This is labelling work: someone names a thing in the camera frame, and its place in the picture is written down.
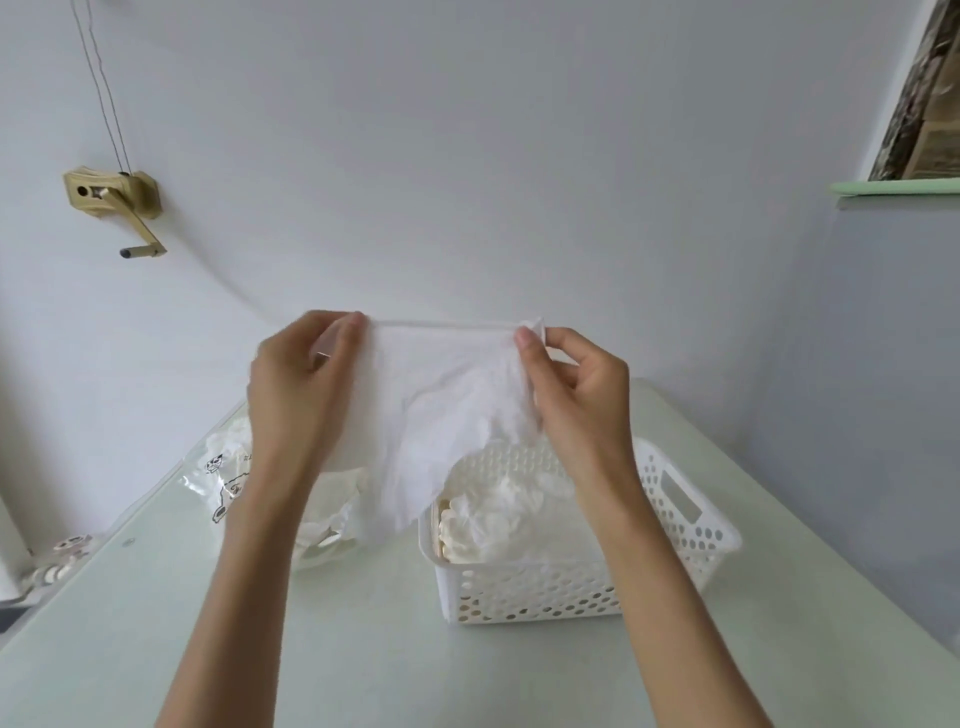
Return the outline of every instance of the white wall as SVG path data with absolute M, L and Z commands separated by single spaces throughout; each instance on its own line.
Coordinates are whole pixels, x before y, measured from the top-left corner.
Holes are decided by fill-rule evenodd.
M 960 654 L 960 202 L 837 216 L 744 460 Z
M 73 18 L 5 9 L 0 454 L 34 544 L 105 527 L 309 306 L 542 314 L 735 441 L 791 266 L 826 228 L 826 184 L 862 158 L 916 12 L 93 4 L 170 254 L 123 261 L 129 231 L 67 206 L 63 171 L 115 166 Z

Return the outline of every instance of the table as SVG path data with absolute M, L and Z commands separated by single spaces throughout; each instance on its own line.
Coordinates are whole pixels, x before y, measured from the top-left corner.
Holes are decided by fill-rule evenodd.
M 960 661 L 654 389 L 634 435 L 731 519 L 706 600 L 778 726 L 956 726 Z M 0 651 L 0 725 L 152 724 L 217 539 L 176 475 Z M 654 725 L 622 620 L 452 626 L 411 529 L 294 575 L 276 725 Z

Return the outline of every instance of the white fabric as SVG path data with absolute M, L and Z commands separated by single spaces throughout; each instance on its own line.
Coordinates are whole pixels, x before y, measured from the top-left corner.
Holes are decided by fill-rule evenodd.
M 453 564 L 603 558 L 573 482 L 552 473 L 508 473 L 494 487 L 471 484 L 441 513 L 440 541 Z
M 531 328 L 542 338 L 542 324 Z M 371 322 L 330 471 L 368 467 L 345 535 L 381 542 L 430 506 L 464 455 L 532 442 L 539 421 L 513 325 Z

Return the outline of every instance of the forearm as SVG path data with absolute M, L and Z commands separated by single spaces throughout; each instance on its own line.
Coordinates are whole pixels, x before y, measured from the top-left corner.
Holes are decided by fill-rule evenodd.
M 658 725 L 770 725 L 653 509 L 621 514 L 600 541 Z
M 204 606 L 156 722 L 162 728 L 273 724 L 290 558 L 305 498 L 277 500 L 271 484 L 255 477 L 228 514 Z

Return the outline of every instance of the wire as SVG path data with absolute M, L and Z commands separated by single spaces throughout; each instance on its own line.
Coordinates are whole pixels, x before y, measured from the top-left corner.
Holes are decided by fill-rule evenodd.
M 120 151 L 117 149 L 117 143 L 113 139 L 113 131 L 110 128 L 109 119 L 107 119 L 107 107 L 104 106 L 104 95 L 100 91 L 100 84 L 97 82 L 97 74 L 93 70 L 93 61 L 90 60 L 90 54 L 86 49 L 86 37 L 84 36 L 84 27 L 80 22 L 80 15 L 77 13 L 77 0 L 70 0 L 70 10 L 73 11 L 73 19 L 77 22 L 77 33 L 80 34 L 80 43 L 84 47 L 84 56 L 86 56 L 86 67 L 90 69 L 90 78 L 93 79 L 93 85 L 97 89 L 97 99 L 100 101 L 100 112 L 104 117 L 104 124 L 107 126 L 107 134 L 110 137 L 110 144 L 113 147 L 113 155 L 117 159 L 117 167 L 120 168 L 120 171 L 123 171 L 123 162 L 120 161 Z
M 120 119 L 117 118 L 117 107 L 113 104 L 113 93 L 110 91 L 110 84 L 107 81 L 107 74 L 104 73 L 104 60 L 100 56 L 100 48 L 97 46 L 97 37 L 93 35 L 93 9 L 90 7 L 90 0 L 86 0 L 86 14 L 89 19 L 87 30 L 90 33 L 90 41 L 93 43 L 93 53 L 97 57 L 97 65 L 100 68 L 100 76 L 104 80 L 104 87 L 107 89 L 107 98 L 110 100 L 110 109 L 113 111 L 113 123 L 117 127 L 117 137 L 120 139 L 120 150 L 123 152 L 123 159 L 127 162 L 127 171 L 132 174 L 130 167 L 130 158 L 127 157 L 127 145 L 123 141 L 123 131 L 120 129 Z

